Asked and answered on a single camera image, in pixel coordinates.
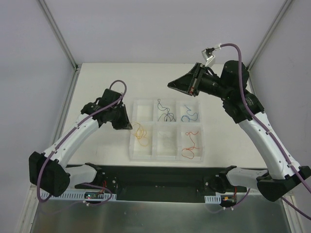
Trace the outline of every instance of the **gray wall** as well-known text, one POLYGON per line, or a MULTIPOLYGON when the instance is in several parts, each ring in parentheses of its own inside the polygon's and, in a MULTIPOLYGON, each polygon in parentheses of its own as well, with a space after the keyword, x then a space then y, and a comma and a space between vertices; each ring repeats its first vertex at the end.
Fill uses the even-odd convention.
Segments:
POLYGON ((29 190, 28 157, 52 139, 72 68, 35 0, 0 4, 0 232, 29 190))
MULTIPOLYGON (((205 47, 228 42, 248 63, 284 0, 46 2, 78 63, 196 63, 205 47)), ((231 54, 220 52, 217 63, 231 54)))
MULTIPOLYGON (((311 166, 311 1, 296 0, 251 70, 255 91, 288 151, 311 166)), ((298 207, 311 215, 311 194, 295 190, 298 207)), ((311 229, 311 221, 305 220, 311 229)))

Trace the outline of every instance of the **tabletop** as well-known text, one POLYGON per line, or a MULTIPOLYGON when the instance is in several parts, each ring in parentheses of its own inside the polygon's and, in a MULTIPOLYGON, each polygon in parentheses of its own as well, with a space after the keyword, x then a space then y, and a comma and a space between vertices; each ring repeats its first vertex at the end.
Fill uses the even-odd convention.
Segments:
MULTIPOLYGON (((83 63, 73 93, 64 131, 79 116, 88 102, 101 97, 114 80, 123 80, 127 92, 123 99, 129 118, 132 118, 135 99, 194 100, 175 90, 167 83, 190 71, 194 64, 135 64, 135 63, 83 63)), ((223 65, 215 64, 212 69, 221 74, 223 65)), ((123 92, 121 83, 113 86, 123 92)), ((70 159, 69 164, 90 162, 98 165, 118 166, 196 166, 227 167, 236 165, 248 168, 266 168, 256 147, 247 134, 229 117, 222 101, 214 96, 200 93, 196 97, 201 103, 202 124, 205 132, 205 157, 201 163, 191 162, 138 162, 129 159, 129 131, 116 131, 110 123, 104 124, 93 133, 70 159)))

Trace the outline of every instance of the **purple cable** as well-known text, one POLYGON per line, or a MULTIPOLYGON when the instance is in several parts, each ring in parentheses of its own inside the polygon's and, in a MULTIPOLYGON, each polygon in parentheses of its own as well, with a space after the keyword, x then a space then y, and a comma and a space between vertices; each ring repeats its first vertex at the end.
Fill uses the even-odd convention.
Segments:
POLYGON ((285 201, 290 207, 292 207, 294 210, 296 210, 298 213, 300 213, 303 217, 306 217, 307 219, 311 220, 311 217, 303 213, 301 210, 299 210, 296 206, 291 204, 288 200, 286 200, 284 197, 281 197, 283 201, 285 201))
MULTIPOLYGON (((239 201, 237 202, 234 206, 232 206, 233 208, 236 208, 243 200, 245 200, 245 198, 247 197, 247 195, 249 194, 249 192, 251 191, 251 189, 249 188, 245 194, 245 196, 239 201)), ((231 207, 226 207, 226 208, 222 208, 222 209, 219 209, 219 210, 216 210, 216 211, 212 211, 212 210, 209 210, 208 208, 206 208, 210 213, 212 214, 217 214, 219 212, 221 212, 222 210, 231 210, 231 207)))
MULTIPOLYGON (((121 100, 123 99, 123 97, 125 96, 125 93, 126 93, 126 91, 127 91, 127 86, 126 86, 126 84, 125 84, 124 81, 122 81, 122 80, 115 80, 115 81, 110 85, 109 89, 111 89, 112 86, 113 86, 113 84, 115 84, 115 83, 122 83, 122 84, 124 85, 124 93, 123 93, 116 101, 114 101, 114 102, 112 102, 111 104, 109 104, 109 105, 107 105, 107 106, 105 106, 105 107, 103 107, 103 108, 97 110, 96 112, 94 112, 94 113, 88 115, 86 118, 84 118, 83 120, 81 120, 81 121, 77 124, 78 127, 79 127, 80 125, 82 125, 86 120, 88 120, 89 118, 91 118, 92 116, 94 116, 95 114, 98 114, 98 113, 100 113, 100 112, 106 110, 107 108, 112 107, 113 105, 119 103, 119 101, 121 101, 121 100)), ((76 129, 77 129, 77 127, 72 128, 72 130, 70 130, 69 133, 68 133, 66 136, 64 136, 64 138, 58 143, 58 145, 55 147, 55 150, 58 150, 58 149, 60 148, 60 146, 70 137, 70 135, 71 135, 76 129)), ((52 151, 52 152, 49 154, 49 156, 46 158, 46 160, 44 161, 44 163, 43 163, 43 165, 42 165, 42 167, 41 167, 41 169, 40 169, 39 175, 38 175, 37 189, 36 189, 36 190, 37 190, 37 198, 38 198, 39 202, 41 202, 41 203, 46 202, 46 201, 47 201, 48 199, 50 199, 50 197, 52 196, 52 195, 50 194, 46 199, 42 199, 42 198, 41 198, 41 195, 40 195, 40 184, 41 184, 41 179, 42 179, 43 171, 44 171, 44 169, 45 169, 45 167, 46 167, 48 161, 51 159, 51 157, 52 157, 53 155, 54 155, 54 151, 52 151)))
MULTIPOLYGON (((105 187, 100 187, 100 186, 92 185, 92 184, 89 184, 89 183, 83 183, 83 185, 89 186, 89 187, 92 187, 92 188, 103 189, 103 190, 107 191, 110 194, 110 196, 108 197, 107 200, 103 200, 100 203, 97 203, 97 204, 88 203, 90 206, 103 205, 103 204, 107 203, 112 198, 112 192, 109 189, 105 188, 105 187)), ((40 208, 40 212, 44 213, 45 215, 55 215, 55 214, 58 214, 58 213, 60 213, 60 212, 62 212, 64 210, 67 210, 67 209, 71 208, 72 206, 74 206, 74 205, 76 205, 78 203, 84 203, 84 201, 83 200, 75 201, 75 202, 71 203, 70 205, 64 207, 63 209, 57 210, 57 211, 55 211, 53 213, 44 212, 41 208, 40 208)))
MULTIPOLYGON (((234 47, 237 51, 238 51, 238 56, 239 56, 239 87, 240 87, 240 94, 241 94, 241 99, 243 102, 243 105, 245 106, 247 112, 250 114, 250 116, 257 121, 257 123, 266 131, 269 132, 269 128, 267 126, 265 126, 264 123, 262 123, 253 113, 252 111, 249 109, 249 107, 247 106, 246 100, 245 100, 245 96, 244 96, 244 91, 243 91, 243 82, 242 82, 242 54, 241 54, 241 50, 240 48, 232 43, 227 43, 227 44, 222 44, 220 45, 220 47, 225 47, 225 46, 232 46, 234 47)), ((279 148, 279 150, 281 151, 281 153, 283 154, 286 162, 288 163, 288 165, 291 164, 291 161, 288 157, 288 155, 286 154, 285 150, 283 149, 283 147, 281 146, 281 144, 279 143, 279 141, 277 140, 277 138, 274 136, 274 134, 272 132, 269 133, 269 135, 272 137, 273 141, 275 142, 275 144, 277 145, 277 147, 279 148)), ((303 183, 303 185, 306 187, 306 189, 311 193, 311 187, 305 182, 305 180, 301 177, 301 175, 299 174, 299 172, 296 170, 296 168, 294 166, 290 166, 291 169, 294 171, 294 173, 297 175, 297 177, 299 178, 299 180, 303 183)))

